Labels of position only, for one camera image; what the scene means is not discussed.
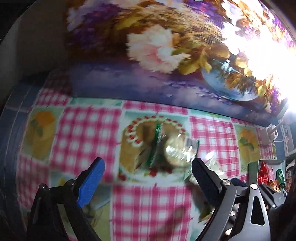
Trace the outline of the beige brown snack packet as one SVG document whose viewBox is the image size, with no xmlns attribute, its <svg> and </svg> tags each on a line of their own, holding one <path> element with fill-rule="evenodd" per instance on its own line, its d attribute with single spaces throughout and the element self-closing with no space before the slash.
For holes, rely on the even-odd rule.
<svg viewBox="0 0 296 241">
<path fill-rule="evenodd" d="M 220 206 L 221 181 L 228 179 L 228 176 L 216 160 L 215 152 L 210 151 L 205 155 L 205 161 L 195 157 L 188 167 L 185 179 L 196 185 L 204 196 L 204 208 L 208 211 L 200 215 L 200 220 L 202 220 Z"/>
</svg>

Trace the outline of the bright red snack bag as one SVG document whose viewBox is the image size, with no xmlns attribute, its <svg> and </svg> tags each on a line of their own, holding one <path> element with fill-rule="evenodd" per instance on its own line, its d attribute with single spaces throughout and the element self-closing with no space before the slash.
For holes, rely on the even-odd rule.
<svg viewBox="0 0 296 241">
<path fill-rule="evenodd" d="M 273 168 L 266 162 L 262 161 L 257 175 L 257 183 L 258 185 L 269 185 L 270 181 L 275 181 Z"/>
</svg>

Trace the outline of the clear green cracker packet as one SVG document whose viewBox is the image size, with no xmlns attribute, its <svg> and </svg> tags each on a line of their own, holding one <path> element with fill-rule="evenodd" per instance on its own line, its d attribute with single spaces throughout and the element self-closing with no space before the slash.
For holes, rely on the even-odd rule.
<svg viewBox="0 0 296 241">
<path fill-rule="evenodd" d="M 185 169 L 196 158 L 199 141 L 190 138 L 185 129 L 178 129 L 172 123 L 157 122 L 143 130 L 149 147 L 147 167 Z"/>
</svg>

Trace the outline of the green white snack packet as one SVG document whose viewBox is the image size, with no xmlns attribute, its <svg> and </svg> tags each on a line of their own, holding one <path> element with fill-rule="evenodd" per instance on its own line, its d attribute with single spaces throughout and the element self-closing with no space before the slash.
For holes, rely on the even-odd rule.
<svg viewBox="0 0 296 241">
<path fill-rule="evenodd" d="M 285 179 L 283 176 L 283 170 L 282 169 L 277 169 L 276 170 L 276 180 L 278 181 L 280 189 L 285 188 Z"/>
</svg>

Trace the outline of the white tray with teal rim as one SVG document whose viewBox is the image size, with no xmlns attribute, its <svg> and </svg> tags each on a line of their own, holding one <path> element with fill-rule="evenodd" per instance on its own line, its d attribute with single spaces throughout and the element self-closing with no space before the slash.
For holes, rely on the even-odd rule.
<svg viewBox="0 0 296 241">
<path fill-rule="evenodd" d="M 285 161 L 258 160 L 248 164 L 248 184 L 266 184 L 281 194 L 285 189 Z"/>
</svg>

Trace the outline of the white lamp with base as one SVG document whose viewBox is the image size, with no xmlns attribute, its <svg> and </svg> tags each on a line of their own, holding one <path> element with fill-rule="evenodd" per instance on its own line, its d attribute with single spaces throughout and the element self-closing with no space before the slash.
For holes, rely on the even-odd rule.
<svg viewBox="0 0 296 241">
<path fill-rule="evenodd" d="M 275 126 L 271 125 L 262 132 L 262 143 L 267 145 L 278 137 L 278 129 L 283 125 L 290 125 L 295 122 L 295 113 L 286 112 L 280 122 Z"/>
</svg>

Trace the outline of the checkered picture tablecloth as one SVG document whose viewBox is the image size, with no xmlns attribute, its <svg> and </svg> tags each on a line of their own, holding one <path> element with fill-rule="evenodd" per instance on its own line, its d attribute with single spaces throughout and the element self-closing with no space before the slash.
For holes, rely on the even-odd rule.
<svg viewBox="0 0 296 241">
<path fill-rule="evenodd" d="M 206 225 L 200 194 L 171 167 L 161 148 L 151 165 L 158 123 L 164 138 L 187 135 L 198 157 L 213 155 L 228 178 L 245 181 L 249 163 L 273 158 L 260 126 L 178 106 L 107 98 L 73 98 L 67 74 L 31 76 L 1 113 L 1 209 L 25 240 L 38 186 L 76 178 L 96 157 L 105 162 L 85 211 L 103 240 L 194 240 Z"/>
</svg>

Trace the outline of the floral painting canvas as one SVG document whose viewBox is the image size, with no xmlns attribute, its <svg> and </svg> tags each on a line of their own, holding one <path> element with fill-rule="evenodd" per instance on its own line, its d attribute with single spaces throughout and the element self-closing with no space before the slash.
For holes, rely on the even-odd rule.
<svg viewBox="0 0 296 241">
<path fill-rule="evenodd" d="M 295 111 L 295 35 L 270 1 L 66 1 L 73 93 L 266 126 Z"/>
</svg>

